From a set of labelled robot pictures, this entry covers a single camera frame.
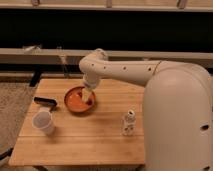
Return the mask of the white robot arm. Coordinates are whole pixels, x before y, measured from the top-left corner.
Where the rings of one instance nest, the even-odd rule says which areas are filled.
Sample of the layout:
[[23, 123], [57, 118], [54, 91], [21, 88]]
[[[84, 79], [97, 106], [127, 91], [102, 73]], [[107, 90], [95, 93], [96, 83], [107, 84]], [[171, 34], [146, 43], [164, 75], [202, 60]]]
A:
[[102, 49], [83, 57], [83, 84], [103, 77], [143, 86], [146, 171], [213, 171], [213, 81], [193, 63], [111, 61]]

